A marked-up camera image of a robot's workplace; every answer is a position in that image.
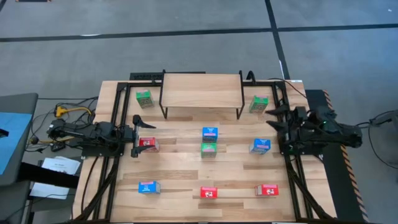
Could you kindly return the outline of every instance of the wooden board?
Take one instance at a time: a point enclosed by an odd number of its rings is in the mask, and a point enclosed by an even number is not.
[[[240,108],[241,77],[239,74],[166,73],[162,106]]]
[[[304,93],[302,83],[292,83]],[[101,87],[95,121],[109,121],[113,108],[117,82],[105,81]],[[254,222],[292,221],[294,211],[283,157],[279,154],[276,132],[265,123],[276,120],[267,114],[251,114],[246,106],[240,120],[234,110],[227,108],[171,108],[165,120],[159,108],[160,88],[132,88],[132,92],[149,89],[155,107],[141,109],[131,94],[127,124],[139,114],[157,129],[141,129],[141,137],[154,136],[159,140],[160,153],[143,152],[131,158],[131,144],[122,156],[114,196],[112,222]],[[304,97],[287,86],[291,108],[308,106]],[[270,87],[245,87],[245,100],[250,103],[254,95],[269,96],[268,110],[274,108]],[[201,129],[216,126],[219,131],[218,153],[215,158],[200,157]],[[271,150],[265,155],[249,154],[249,143],[254,138],[271,139]],[[309,191],[330,215],[335,216],[330,189],[323,164],[313,156],[302,156]],[[94,158],[83,163],[80,181],[73,204],[73,214],[80,214],[81,197],[88,171]],[[102,158],[98,159],[84,206],[90,202],[98,188]],[[137,192],[138,182],[158,180],[162,184],[160,195],[142,195]],[[254,186],[278,184],[280,195],[256,198]],[[201,186],[214,186],[219,198],[199,198]],[[302,215],[305,209],[298,193]],[[100,217],[104,217],[106,200],[102,201]]]

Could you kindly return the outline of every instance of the red milk carton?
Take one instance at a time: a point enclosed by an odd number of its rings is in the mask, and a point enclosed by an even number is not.
[[[159,143],[155,138],[140,138],[139,146],[154,146],[146,149],[144,152],[159,152]]]
[[[217,188],[200,187],[200,198],[217,198]]]
[[[276,196],[279,195],[278,185],[276,184],[261,184],[255,188],[256,196]]]

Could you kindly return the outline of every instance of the juice box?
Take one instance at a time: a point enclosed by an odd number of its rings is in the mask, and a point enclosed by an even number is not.
[[[271,149],[271,140],[269,139],[254,139],[249,146],[249,152],[253,154],[265,154]]]
[[[218,128],[203,128],[202,142],[203,143],[216,143],[218,137]]]
[[[154,146],[146,149],[144,152],[159,152],[159,143],[156,138],[139,138],[139,146]]]
[[[268,105],[268,97],[266,96],[254,96],[251,101],[249,112],[250,113],[262,113]]]
[[[141,108],[154,106],[154,100],[149,90],[137,91],[136,98]]]
[[[156,181],[139,182],[138,193],[140,194],[160,194],[160,183]]]
[[[200,154],[202,158],[216,157],[217,144],[216,143],[202,143]]]
[[[216,187],[200,187],[200,198],[217,198]]]
[[[256,196],[277,196],[279,195],[278,185],[276,184],[261,184],[254,188]]]

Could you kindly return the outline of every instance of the blue milk carton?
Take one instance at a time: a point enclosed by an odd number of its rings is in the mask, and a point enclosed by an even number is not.
[[[265,154],[271,149],[271,140],[269,139],[254,139],[254,142],[249,146],[249,152],[253,154]]]
[[[160,183],[156,181],[139,182],[138,193],[141,194],[160,194]]]
[[[218,128],[203,128],[202,142],[203,143],[217,143]]]

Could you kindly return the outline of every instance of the green box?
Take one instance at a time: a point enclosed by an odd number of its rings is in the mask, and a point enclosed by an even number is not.
[[[217,143],[202,143],[200,155],[202,158],[216,157],[217,154]]]
[[[154,106],[154,100],[149,90],[137,91],[136,98],[141,108]]]
[[[262,113],[268,105],[268,97],[266,96],[254,96],[250,107],[250,113]]]

